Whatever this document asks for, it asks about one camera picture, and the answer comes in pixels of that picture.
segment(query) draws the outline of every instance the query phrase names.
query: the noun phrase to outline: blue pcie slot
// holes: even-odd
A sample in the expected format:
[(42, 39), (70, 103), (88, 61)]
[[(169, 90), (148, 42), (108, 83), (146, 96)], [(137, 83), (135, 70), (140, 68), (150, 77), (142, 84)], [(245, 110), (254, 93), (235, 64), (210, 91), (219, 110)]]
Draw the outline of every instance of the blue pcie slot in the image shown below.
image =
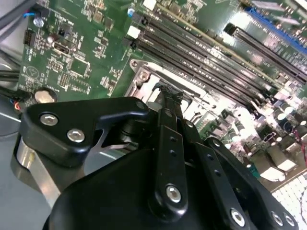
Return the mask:
[(288, 43), (290, 46), (292, 46), (297, 51), (307, 54), (307, 49), (304, 48), (301, 44), (299, 44), (296, 40), (291, 38), (288, 34), (283, 32), (282, 30), (277, 29), (269, 20), (267, 20), (265, 17), (263, 17), (261, 14), (259, 14), (255, 8), (253, 7), (246, 7), (244, 9), (246, 13), (248, 13), (253, 19), (257, 20), (259, 23), (261, 23), (263, 26), (270, 29), (273, 33), (275, 33), (280, 39), (284, 40), (286, 43)]

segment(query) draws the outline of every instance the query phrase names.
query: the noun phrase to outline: mounting hole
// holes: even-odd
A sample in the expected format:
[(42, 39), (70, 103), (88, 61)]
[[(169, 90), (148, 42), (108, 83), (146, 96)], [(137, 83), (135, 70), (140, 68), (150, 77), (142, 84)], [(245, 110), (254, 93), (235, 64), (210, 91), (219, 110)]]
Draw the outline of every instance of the mounting hole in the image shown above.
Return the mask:
[(178, 141), (177, 138), (175, 138), (175, 137), (171, 137), (170, 140), (171, 140), (172, 142), (177, 142), (177, 141)]
[(208, 154), (207, 157), (212, 161), (214, 160), (213, 156), (211, 156), (210, 154)]
[(170, 150), (169, 153), (172, 155), (172, 157), (176, 157), (177, 156), (177, 153), (173, 150)]
[(218, 177), (221, 177), (221, 173), (218, 170), (214, 170), (214, 172)]
[(217, 140), (213, 140), (214, 145), (216, 145), (217, 147), (220, 147), (220, 143)]

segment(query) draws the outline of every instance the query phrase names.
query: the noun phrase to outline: motherboard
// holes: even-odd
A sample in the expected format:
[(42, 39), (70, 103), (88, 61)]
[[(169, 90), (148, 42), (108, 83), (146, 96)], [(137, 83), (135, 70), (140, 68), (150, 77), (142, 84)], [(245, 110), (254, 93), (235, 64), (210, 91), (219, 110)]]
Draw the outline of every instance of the motherboard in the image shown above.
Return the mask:
[(219, 138), (263, 178), (284, 180), (301, 165), (293, 156), (307, 134), (307, 11), (297, 2), (38, 0), (32, 12), (24, 107), (121, 96), (156, 103), (155, 86), (168, 84), (184, 93), (183, 115), (203, 139)]

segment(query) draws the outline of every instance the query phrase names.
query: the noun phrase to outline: screw hole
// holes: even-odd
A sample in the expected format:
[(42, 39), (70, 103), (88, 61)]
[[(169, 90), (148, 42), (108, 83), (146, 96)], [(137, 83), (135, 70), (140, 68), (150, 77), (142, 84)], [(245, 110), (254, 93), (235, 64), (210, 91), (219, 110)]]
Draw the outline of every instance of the screw hole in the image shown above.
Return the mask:
[(207, 157), (212, 161), (214, 160), (213, 156), (211, 156), (210, 154), (208, 154)]
[(177, 138), (175, 138), (175, 137), (171, 137), (170, 139), (171, 139), (172, 142), (177, 142)]
[(173, 151), (173, 150), (170, 150), (170, 152), (169, 152), (173, 157), (176, 157), (177, 156), (177, 153), (175, 152), (175, 151)]
[(221, 177), (221, 173), (218, 170), (214, 170), (214, 172), (218, 177)]

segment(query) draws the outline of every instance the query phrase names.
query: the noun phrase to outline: screw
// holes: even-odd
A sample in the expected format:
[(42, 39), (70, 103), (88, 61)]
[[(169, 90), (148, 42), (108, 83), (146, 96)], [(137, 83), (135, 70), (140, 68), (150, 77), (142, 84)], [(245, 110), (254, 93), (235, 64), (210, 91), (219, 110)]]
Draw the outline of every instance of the screw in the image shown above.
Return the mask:
[(293, 220), (291, 219), (291, 217), (289, 217), (286, 213), (284, 213), (283, 215), (284, 215), (284, 217), (286, 218), (286, 221), (287, 221), (292, 227), (294, 227), (295, 224), (294, 224)]
[(136, 105), (140, 108), (140, 109), (145, 109), (145, 105), (142, 102), (137, 102)]
[(213, 140), (213, 143), (217, 146), (220, 147), (220, 143), (217, 140)]
[(138, 66), (138, 63), (137, 63), (136, 61), (132, 61), (132, 62), (131, 62), (131, 65), (132, 65), (132, 67), (137, 67), (137, 66)]
[(46, 126), (55, 126), (59, 120), (52, 114), (44, 114), (40, 117), (40, 122)]
[(275, 220), (275, 222), (278, 225), (282, 226), (283, 225), (282, 219), (275, 212), (271, 212), (271, 214), (272, 214), (273, 220)]
[(33, 19), (33, 24), (38, 27), (38, 28), (42, 28), (44, 26), (44, 20), (42, 18), (39, 17), (35, 17)]
[(168, 115), (169, 117), (172, 117), (172, 113), (169, 110), (165, 110), (165, 114)]
[(179, 192), (179, 190), (176, 187), (174, 187), (172, 185), (170, 185), (166, 188), (166, 195), (174, 203), (179, 203), (180, 200), (181, 200), (181, 193)]
[(244, 217), (242, 216), (241, 213), (239, 213), (239, 211), (237, 211), (236, 209), (232, 208), (230, 209), (230, 214), (232, 219), (240, 226), (240, 227), (244, 227), (245, 225), (245, 220)]
[(141, 74), (139, 75), (139, 78), (145, 82), (149, 79), (149, 74), (148, 73), (145, 73), (145, 72), (141, 72)]
[(193, 123), (192, 122), (190, 122), (190, 121), (187, 121), (187, 125), (190, 127), (190, 128), (193, 128)]
[(76, 143), (81, 143), (85, 139), (84, 133), (78, 129), (72, 129), (68, 131), (67, 137), (69, 140), (76, 142)]

